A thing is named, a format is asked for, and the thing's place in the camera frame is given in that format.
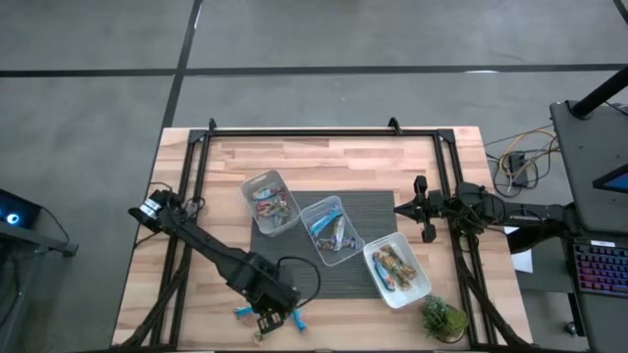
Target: potted plant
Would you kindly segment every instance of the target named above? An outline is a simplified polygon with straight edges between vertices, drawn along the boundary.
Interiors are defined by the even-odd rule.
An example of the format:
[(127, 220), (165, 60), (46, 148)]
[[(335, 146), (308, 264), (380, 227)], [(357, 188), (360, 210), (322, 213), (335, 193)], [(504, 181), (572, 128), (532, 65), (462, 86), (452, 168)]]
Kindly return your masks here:
[(426, 297), (421, 313), (423, 327), (428, 336), (435, 337), (444, 343), (459, 341), (469, 325), (465, 312), (448, 305), (443, 299), (434, 295)]

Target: succulent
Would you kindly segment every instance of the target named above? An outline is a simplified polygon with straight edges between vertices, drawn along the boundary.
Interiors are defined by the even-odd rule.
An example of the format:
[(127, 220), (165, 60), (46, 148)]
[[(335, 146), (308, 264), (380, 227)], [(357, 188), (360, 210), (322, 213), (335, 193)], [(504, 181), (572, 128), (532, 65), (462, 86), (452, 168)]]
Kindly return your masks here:
[(443, 299), (428, 295), (421, 308), (423, 327), (429, 337), (447, 339), (457, 337), (467, 327), (467, 316), (443, 301)]

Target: white paper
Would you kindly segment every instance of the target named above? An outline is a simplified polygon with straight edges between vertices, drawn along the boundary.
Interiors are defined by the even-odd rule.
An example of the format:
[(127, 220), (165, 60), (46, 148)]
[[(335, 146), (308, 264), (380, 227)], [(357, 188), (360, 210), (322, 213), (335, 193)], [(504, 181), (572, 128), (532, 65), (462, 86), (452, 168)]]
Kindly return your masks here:
[[(518, 227), (504, 227), (503, 232), (510, 234), (518, 230)], [(532, 250), (524, 251), (522, 253), (510, 255), (512, 258), (512, 265), (516, 271), (525, 272), (531, 274), (532, 269)]]

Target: blue light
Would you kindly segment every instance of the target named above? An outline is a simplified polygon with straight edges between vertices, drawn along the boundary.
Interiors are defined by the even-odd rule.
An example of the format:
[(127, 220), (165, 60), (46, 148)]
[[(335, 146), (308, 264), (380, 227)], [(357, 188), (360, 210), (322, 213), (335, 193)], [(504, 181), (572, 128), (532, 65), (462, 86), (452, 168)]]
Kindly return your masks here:
[(9, 216), (7, 216), (7, 223), (9, 225), (15, 225), (19, 221), (20, 221), (20, 216), (16, 214), (10, 214)]

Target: rgb keyboard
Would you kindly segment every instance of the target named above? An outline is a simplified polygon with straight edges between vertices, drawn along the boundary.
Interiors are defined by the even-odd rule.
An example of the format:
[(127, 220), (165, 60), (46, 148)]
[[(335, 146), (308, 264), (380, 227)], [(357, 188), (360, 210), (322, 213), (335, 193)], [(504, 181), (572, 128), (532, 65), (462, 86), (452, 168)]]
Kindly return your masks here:
[(576, 244), (573, 251), (581, 291), (628, 297), (628, 249)]

